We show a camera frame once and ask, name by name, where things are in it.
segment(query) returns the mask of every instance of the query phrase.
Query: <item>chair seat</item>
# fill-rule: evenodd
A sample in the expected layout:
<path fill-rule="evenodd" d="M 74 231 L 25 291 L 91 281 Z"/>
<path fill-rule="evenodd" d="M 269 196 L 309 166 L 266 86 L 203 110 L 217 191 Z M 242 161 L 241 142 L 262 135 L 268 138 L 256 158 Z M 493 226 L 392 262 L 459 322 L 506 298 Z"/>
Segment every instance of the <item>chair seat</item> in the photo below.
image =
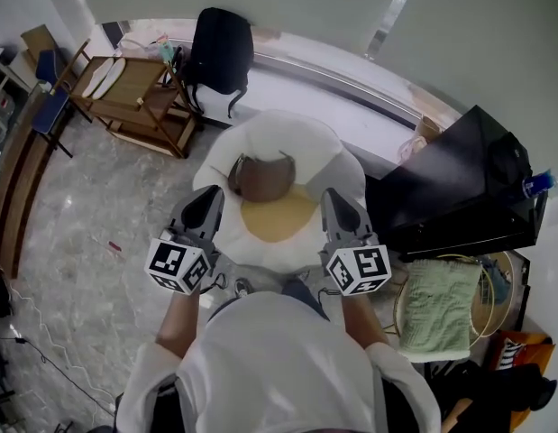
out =
<path fill-rule="evenodd" d="M 62 88 L 58 89 L 54 96 L 48 95 L 32 119 L 32 128 L 39 134 L 49 133 L 68 101 L 69 95 Z"/>

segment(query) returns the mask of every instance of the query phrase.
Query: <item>black and white marker cube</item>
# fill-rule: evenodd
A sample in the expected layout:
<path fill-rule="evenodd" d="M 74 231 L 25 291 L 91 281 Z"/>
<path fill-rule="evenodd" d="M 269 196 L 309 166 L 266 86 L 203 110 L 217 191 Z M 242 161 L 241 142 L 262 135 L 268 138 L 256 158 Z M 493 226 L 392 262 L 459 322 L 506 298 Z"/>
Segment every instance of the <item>black and white marker cube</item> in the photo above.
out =
<path fill-rule="evenodd" d="M 161 287 L 190 295 L 200 287 L 210 264 L 202 249 L 152 239 L 144 270 Z"/>
<path fill-rule="evenodd" d="M 373 292 L 391 276 L 385 245 L 338 249 L 326 269 L 343 295 Z"/>

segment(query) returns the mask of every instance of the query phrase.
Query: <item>wooden shelf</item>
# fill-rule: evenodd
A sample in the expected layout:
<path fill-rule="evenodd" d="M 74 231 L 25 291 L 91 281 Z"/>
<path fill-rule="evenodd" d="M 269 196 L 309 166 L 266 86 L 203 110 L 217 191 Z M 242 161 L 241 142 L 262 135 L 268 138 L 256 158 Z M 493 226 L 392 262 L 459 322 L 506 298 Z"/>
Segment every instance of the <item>wooden shelf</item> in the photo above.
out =
<path fill-rule="evenodd" d="M 149 106 L 156 119 L 160 122 L 169 111 L 172 102 L 177 96 L 178 92 L 174 88 L 154 87 L 144 99 L 144 102 Z M 124 109 L 123 107 L 114 106 L 102 100 L 92 103 L 90 114 L 111 120 L 146 125 L 152 128 L 155 126 L 152 118 L 141 108 L 138 110 Z"/>
<path fill-rule="evenodd" d="M 146 98 L 149 86 L 154 86 L 162 77 L 166 68 L 160 60 L 146 60 L 142 58 L 125 58 L 126 67 L 116 83 L 95 101 L 92 98 L 83 98 L 82 92 L 90 83 L 94 72 L 107 60 L 107 57 L 95 56 L 82 71 L 80 78 L 70 92 L 73 99 L 82 102 L 105 102 L 108 105 L 120 106 L 123 109 L 138 110 L 136 100 Z"/>
<path fill-rule="evenodd" d="M 38 93 L 21 116 L 21 123 L 4 156 L 0 173 L 0 265 L 6 277 L 15 279 L 24 239 L 24 230 L 36 190 L 46 168 L 52 148 L 32 129 L 32 119 L 47 95 Z M 55 134 L 66 124 L 67 114 L 61 114 Z"/>
<path fill-rule="evenodd" d="M 191 120 L 191 117 L 183 119 L 182 117 L 167 115 L 161 124 L 170 139 L 177 144 L 178 150 L 183 152 L 190 135 L 195 129 L 195 123 Z M 162 131 L 155 130 L 147 125 L 113 122 L 108 128 L 108 132 L 130 143 L 178 157 Z"/>

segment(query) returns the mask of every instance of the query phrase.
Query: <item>bag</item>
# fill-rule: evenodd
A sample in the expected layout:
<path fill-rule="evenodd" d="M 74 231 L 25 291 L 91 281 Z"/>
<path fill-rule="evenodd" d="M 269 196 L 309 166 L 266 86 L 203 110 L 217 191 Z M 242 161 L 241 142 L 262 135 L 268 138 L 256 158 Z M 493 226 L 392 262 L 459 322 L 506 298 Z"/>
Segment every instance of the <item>bag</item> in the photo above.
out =
<path fill-rule="evenodd" d="M 179 45 L 177 48 L 174 49 L 174 55 L 172 56 L 172 61 L 170 65 L 172 66 L 172 70 L 174 71 L 175 77 L 178 81 L 185 87 L 185 80 L 183 78 L 183 71 L 185 63 L 190 60 L 190 48 L 185 47 L 184 45 Z M 169 85 L 172 84 L 172 78 L 170 78 L 170 74 L 168 71 L 164 73 L 164 77 L 162 78 L 162 87 L 167 88 Z M 190 104 L 190 100 L 188 99 L 188 92 L 184 89 L 183 93 L 185 94 L 185 99 Z"/>
<path fill-rule="evenodd" d="M 199 83 L 222 95 L 239 90 L 228 105 L 231 118 L 231 109 L 246 93 L 247 74 L 253 60 L 251 25 L 241 16 L 225 10 L 203 10 L 198 16 L 190 60 L 182 68 L 186 88 L 193 88 L 193 106 L 203 113 L 197 101 Z"/>
<path fill-rule="evenodd" d="M 159 52 L 159 45 L 153 41 L 145 46 L 131 39 L 121 39 L 118 48 L 126 58 L 145 58 L 150 60 L 162 60 Z"/>
<path fill-rule="evenodd" d="M 287 194 L 295 174 L 295 160 L 290 156 L 277 161 L 259 161 L 243 154 L 228 175 L 228 186 L 249 202 L 271 202 Z"/>

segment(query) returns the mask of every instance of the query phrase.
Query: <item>wooden side table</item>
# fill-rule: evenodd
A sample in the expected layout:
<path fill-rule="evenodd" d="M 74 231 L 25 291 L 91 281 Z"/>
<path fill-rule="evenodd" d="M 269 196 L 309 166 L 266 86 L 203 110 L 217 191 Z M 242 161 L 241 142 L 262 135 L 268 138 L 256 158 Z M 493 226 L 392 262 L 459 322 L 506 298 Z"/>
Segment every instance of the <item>wooden side table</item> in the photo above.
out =
<path fill-rule="evenodd" d="M 123 74 L 100 99 L 83 98 L 82 92 L 94 71 L 106 59 L 95 56 L 90 60 L 70 92 L 72 100 L 83 105 L 116 138 L 186 158 L 193 132 L 203 126 L 197 122 L 170 65 L 159 60 L 125 58 Z M 160 80 L 167 72 L 172 83 L 163 87 Z"/>

